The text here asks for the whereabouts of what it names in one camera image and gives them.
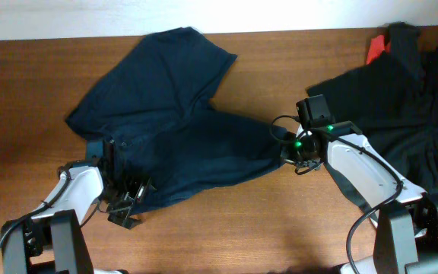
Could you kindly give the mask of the red cloth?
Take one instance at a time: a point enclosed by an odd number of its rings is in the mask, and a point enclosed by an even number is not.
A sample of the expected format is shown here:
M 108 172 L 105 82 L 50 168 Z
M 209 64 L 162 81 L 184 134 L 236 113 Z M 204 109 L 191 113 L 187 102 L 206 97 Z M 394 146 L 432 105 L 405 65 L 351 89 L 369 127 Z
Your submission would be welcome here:
M 391 43 L 386 40 L 386 37 L 383 34 L 372 38 L 367 51 L 366 64 L 369 65 L 373 60 L 379 58 L 382 53 L 388 53 L 390 47 Z

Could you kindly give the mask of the navy blue shorts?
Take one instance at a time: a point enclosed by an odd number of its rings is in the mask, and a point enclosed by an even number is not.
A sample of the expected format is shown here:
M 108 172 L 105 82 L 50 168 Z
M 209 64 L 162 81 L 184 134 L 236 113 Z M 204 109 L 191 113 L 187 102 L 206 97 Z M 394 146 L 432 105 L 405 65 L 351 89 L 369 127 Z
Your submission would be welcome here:
M 191 27 L 147 35 L 66 117 L 83 139 L 112 142 L 116 177 L 151 178 L 135 214 L 282 165 L 285 128 L 211 105 L 235 60 Z

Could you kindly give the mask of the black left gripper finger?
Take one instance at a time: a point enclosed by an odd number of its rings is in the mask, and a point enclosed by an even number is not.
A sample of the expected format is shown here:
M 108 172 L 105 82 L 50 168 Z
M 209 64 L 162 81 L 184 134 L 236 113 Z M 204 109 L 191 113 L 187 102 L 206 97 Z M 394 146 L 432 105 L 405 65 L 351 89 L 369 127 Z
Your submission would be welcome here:
M 108 214 L 107 221 L 118 225 L 120 227 L 131 230 L 138 225 L 142 224 L 142 220 L 138 218 L 133 218 L 131 214 L 132 207 L 124 206 L 124 207 L 114 207 L 109 205 L 106 209 L 106 213 Z
M 131 208 L 135 204 L 141 203 L 151 183 L 151 177 L 127 177 L 125 181 L 127 206 Z

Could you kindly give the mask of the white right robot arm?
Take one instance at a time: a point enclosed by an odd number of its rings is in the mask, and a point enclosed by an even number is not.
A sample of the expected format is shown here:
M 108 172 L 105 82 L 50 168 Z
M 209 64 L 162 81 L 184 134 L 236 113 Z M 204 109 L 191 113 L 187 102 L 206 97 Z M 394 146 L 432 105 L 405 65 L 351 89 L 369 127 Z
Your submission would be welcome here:
M 297 102 L 295 133 L 281 140 L 281 158 L 304 175 L 321 166 L 345 181 L 368 206 L 351 226 L 348 262 L 338 273 L 438 273 L 438 194 L 429 194 L 382 158 L 351 122 L 335 122 L 322 95 Z M 376 227 L 373 254 L 354 260 L 351 242 L 365 220 Z

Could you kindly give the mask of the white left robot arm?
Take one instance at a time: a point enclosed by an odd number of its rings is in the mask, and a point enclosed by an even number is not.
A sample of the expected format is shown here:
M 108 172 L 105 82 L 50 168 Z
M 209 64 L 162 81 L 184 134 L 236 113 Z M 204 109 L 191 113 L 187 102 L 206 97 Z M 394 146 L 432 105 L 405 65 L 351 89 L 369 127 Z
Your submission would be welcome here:
M 152 179 L 146 174 L 116 176 L 111 141 L 87 143 L 85 158 L 59 167 L 57 176 L 55 188 L 36 209 L 2 226 L 4 272 L 97 273 L 81 229 L 103 203 L 113 224 L 126 229 L 141 224 L 133 210 Z

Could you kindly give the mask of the dark green garment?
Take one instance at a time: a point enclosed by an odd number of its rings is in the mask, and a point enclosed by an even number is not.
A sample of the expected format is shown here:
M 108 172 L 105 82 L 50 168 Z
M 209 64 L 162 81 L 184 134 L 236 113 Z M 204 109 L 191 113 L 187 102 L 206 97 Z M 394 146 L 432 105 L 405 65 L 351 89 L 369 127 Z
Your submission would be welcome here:
M 388 53 L 306 92 L 322 94 L 334 118 L 360 128 L 401 175 L 428 193 L 438 193 L 438 119 L 424 87 L 426 55 L 434 49 L 418 49 L 417 27 L 395 23 L 386 33 Z

